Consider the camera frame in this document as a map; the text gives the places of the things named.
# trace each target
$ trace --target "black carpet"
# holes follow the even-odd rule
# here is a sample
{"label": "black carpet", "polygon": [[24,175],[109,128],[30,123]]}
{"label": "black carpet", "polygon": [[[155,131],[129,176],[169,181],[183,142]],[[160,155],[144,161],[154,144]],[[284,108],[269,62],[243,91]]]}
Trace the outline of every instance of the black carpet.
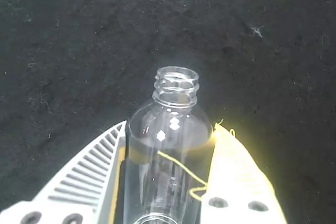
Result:
{"label": "black carpet", "polygon": [[200,75],[289,223],[336,220],[336,0],[0,0],[0,209],[30,200],[150,99]]}

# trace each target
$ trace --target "bottle mouth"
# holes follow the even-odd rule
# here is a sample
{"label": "bottle mouth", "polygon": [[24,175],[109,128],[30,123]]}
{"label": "bottle mouth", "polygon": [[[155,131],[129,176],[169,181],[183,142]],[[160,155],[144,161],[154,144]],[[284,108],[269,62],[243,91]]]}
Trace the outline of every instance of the bottle mouth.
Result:
{"label": "bottle mouth", "polygon": [[160,68],[155,76],[153,98],[173,108],[188,108],[197,103],[200,88],[198,74],[188,68],[169,66]]}

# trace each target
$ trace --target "yellow thread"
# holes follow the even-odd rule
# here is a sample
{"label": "yellow thread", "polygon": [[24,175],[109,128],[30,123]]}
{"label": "yellow thread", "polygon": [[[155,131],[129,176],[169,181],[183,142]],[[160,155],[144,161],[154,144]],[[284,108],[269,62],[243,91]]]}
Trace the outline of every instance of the yellow thread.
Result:
{"label": "yellow thread", "polygon": [[[234,129],[230,130],[230,134],[233,137],[236,137],[236,132]],[[207,182],[205,182],[204,180],[202,180],[201,178],[199,178],[196,174],[194,174],[191,170],[189,170],[184,164],[182,164],[180,161],[178,161],[176,158],[173,158],[171,156],[169,156],[168,154],[165,154],[161,151],[158,151],[158,154],[162,157],[165,157],[166,159],[174,162],[176,165],[178,165],[179,167],[181,167],[182,169],[184,169],[190,176],[192,176],[196,181],[200,182],[201,184],[203,184],[203,187],[195,187],[195,188],[191,188],[189,190],[190,195],[199,201],[202,201],[201,196],[197,195],[195,192],[196,191],[205,191],[207,188]]]}
{"label": "yellow thread", "polygon": [[233,137],[236,137],[236,132],[235,132],[234,129],[231,129],[231,130],[230,130],[230,134],[231,134]]}
{"label": "yellow thread", "polygon": [[206,188],[207,188],[206,186],[191,188],[191,189],[189,190],[189,193],[190,193],[191,197],[193,197],[194,199],[199,200],[199,201],[202,201],[202,197],[199,196],[199,195],[197,195],[195,192],[196,192],[196,191],[205,191]]}
{"label": "yellow thread", "polygon": [[182,164],[180,161],[178,161],[176,158],[173,158],[161,151],[158,151],[158,154],[160,156],[163,156],[165,158],[167,158],[168,160],[174,162],[175,164],[177,164],[178,166],[180,166],[182,169],[184,169],[190,176],[192,176],[196,181],[200,182],[203,185],[207,185],[207,182],[205,182],[204,180],[202,180],[201,178],[199,178],[197,175],[195,175],[191,170],[189,170],[184,164]]}

